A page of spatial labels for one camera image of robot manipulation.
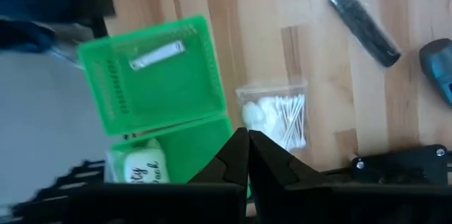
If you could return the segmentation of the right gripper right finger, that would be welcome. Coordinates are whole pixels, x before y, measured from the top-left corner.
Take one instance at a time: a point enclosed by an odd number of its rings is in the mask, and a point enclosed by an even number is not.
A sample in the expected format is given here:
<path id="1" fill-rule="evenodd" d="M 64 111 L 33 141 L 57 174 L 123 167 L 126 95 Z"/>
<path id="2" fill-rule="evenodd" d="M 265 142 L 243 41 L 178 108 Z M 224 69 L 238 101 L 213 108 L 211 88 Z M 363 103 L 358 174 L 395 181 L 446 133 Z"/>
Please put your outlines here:
<path id="1" fill-rule="evenodd" d="M 309 167 L 260 131 L 249 131 L 249 179 L 254 196 L 330 184 L 332 179 Z"/>

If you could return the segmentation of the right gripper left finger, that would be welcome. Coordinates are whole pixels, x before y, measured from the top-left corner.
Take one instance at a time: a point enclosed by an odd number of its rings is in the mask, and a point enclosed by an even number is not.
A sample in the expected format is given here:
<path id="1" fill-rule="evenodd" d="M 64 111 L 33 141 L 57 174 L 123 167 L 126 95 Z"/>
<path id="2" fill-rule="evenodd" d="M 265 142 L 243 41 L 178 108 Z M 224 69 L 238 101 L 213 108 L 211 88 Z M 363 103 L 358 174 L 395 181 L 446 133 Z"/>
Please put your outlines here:
<path id="1" fill-rule="evenodd" d="M 248 185 L 249 133 L 238 128 L 213 159 L 189 183 Z"/>

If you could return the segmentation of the green plastic basket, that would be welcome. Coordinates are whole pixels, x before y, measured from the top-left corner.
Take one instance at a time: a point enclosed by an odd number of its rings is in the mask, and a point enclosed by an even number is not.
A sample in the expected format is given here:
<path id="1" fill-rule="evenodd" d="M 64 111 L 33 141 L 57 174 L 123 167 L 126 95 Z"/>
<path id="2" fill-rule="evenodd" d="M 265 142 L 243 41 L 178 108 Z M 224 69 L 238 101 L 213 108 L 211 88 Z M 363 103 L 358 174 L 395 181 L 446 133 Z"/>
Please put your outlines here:
<path id="1" fill-rule="evenodd" d="M 112 147 L 155 138 L 165 153 L 169 183 L 186 184 L 213 159 L 231 135 L 230 120 L 219 116 L 153 131 Z"/>
<path id="2" fill-rule="evenodd" d="M 185 51 L 134 71 L 129 62 L 181 40 Z M 161 129 L 225 111 L 203 16 L 81 44 L 78 56 L 108 136 Z"/>

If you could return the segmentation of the clear cotton swab pack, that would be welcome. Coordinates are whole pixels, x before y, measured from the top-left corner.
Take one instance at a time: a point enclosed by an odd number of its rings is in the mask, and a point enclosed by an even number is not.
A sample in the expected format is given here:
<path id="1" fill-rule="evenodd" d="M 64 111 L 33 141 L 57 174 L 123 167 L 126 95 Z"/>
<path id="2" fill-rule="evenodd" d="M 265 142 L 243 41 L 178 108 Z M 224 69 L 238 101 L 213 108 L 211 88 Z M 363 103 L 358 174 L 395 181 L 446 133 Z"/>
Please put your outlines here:
<path id="1" fill-rule="evenodd" d="M 307 90 L 304 79 L 236 89 L 245 127 L 264 133 L 287 151 L 304 148 Z"/>

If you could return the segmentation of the white printed pouch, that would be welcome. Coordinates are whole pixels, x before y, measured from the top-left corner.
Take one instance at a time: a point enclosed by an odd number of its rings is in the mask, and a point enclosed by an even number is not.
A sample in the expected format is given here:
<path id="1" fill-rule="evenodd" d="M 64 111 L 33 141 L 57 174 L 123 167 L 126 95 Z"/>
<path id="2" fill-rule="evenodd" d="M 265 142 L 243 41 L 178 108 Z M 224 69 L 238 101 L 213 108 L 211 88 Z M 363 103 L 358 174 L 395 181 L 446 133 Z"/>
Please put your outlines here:
<path id="1" fill-rule="evenodd" d="M 165 153 L 155 138 L 123 146 L 107 152 L 109 182 L 128 184 L 166 184 L 170 182 Z"/>

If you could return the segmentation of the silver nail clipper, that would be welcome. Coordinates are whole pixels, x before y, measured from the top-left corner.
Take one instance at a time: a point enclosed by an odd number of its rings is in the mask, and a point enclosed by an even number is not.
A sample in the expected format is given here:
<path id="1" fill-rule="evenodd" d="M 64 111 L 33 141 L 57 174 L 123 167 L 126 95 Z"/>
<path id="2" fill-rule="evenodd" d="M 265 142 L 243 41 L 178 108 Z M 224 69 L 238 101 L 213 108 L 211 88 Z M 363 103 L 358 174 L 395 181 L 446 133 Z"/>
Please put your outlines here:
<path id="1" fill-rule="evenodd" d="M 171 42 L 164 46 L 161 46 L 151 52 L 142 54 L 141 56 L 132 59 L 129 62 L 129 66 L 134 70 L 140 70 L 151 64 L 158 63 L 164 59 L 168 59 L 175 55 L 181 54 L 185 51 L 185 46 L 181 40 Z"/>

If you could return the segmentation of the black comb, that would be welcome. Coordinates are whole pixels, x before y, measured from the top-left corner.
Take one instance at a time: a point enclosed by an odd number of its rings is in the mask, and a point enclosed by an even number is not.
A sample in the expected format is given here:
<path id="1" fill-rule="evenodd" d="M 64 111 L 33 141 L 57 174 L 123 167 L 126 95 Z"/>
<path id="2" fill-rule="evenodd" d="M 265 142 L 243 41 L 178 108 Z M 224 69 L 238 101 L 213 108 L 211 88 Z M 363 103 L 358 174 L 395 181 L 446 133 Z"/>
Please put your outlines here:
<path id="1" fill-rule="evenodd" d="M 340 19 L 367 52 L 382 66 L 394 65 L 401 53 L 377 25 L 360 0 L 329 0 Z"/>

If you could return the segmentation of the person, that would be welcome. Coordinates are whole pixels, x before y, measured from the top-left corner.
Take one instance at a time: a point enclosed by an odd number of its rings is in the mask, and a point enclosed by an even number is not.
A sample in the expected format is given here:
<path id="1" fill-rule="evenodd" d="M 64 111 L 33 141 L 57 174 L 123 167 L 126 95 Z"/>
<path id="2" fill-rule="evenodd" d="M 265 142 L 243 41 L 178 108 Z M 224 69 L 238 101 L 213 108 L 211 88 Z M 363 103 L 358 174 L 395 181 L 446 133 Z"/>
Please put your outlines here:
<path id="1" fill-rule="evenodd" d="M 57 37 L 44 23 L 75 23 L 86 18 L 88 0 L 0 0 L 0 51 L 42 53 Z"/>

